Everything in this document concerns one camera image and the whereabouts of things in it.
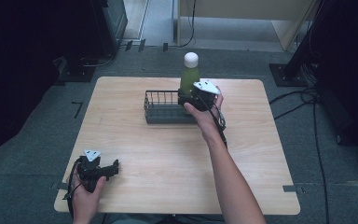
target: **wire basket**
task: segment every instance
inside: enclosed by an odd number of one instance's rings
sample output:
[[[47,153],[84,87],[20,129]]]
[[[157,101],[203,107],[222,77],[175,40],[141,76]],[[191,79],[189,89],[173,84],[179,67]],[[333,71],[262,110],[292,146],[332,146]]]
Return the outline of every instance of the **wire basket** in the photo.
[[[196,123],[178,104],[178,91],[146,91],[144,109],[149,124]]]

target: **hand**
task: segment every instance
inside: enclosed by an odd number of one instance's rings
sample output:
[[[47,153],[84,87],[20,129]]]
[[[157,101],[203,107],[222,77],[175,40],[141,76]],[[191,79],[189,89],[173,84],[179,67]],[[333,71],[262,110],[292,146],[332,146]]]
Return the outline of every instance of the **hand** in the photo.
[[[92,218],[97,213],[98,204],[100,203],[101,192],[106,181],[106,177],[102,176],[95,187],[94,192],[88,192],[81,183],[78,175],[74,175],[74,191],[72,206],[74,208],[74,224],[91,223]]]
[[[215,106],[211,110],[214,114],[214,116],[219,119],[219,112],[217,109],[220,110],[223,103],[223,94],[220,92],[219,95],[217,95],[217,98],[215,99]],[[184,104],[185,109],[193,115],[193,117],[197,120],[197,123],[199,124],[199,127],[202,132],[202,136],[205,139],[205,141],[208,141],[209,138],[213,137],[214,135],[218,134],[218,130],[216,127],[216,124],[214,123],[214,120],[212,118],[212,115],[209,111],[199,111],[196,107],[194,107],[190,103]]]

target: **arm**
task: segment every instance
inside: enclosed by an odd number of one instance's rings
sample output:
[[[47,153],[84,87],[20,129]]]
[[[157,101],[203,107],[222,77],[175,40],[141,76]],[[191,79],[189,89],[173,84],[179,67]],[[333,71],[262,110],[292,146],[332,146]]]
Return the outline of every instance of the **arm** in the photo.
[[[222,102],[223,96],[220,94],[216,106],[220,108]],[[208,145],[217,197],[226,223],[266,223],[254,194],[228,153],[211,114],[208,111],[200,112],[189,103],[185,103],[185,108],[196,118]]]

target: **white bottle cap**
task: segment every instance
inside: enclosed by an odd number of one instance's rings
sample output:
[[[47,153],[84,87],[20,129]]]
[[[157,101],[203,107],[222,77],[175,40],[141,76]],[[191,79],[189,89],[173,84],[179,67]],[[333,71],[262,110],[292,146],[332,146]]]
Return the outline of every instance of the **white bottle cap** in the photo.
[[[188,68],[194,68],[199,65],[199,56],[196,53],[189,52],[185,55],[185,66]]]

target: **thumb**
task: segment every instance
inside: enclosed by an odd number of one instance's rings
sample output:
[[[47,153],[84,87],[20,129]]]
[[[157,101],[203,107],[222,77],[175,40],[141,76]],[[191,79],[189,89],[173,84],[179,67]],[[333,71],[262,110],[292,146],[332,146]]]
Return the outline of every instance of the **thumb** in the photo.
[[[101,192],[103,191],[105,182],[106,182],[106,176],[101,176],[101,178],[98,179],[97,186],[95,187],[93,194],[100,197]]]

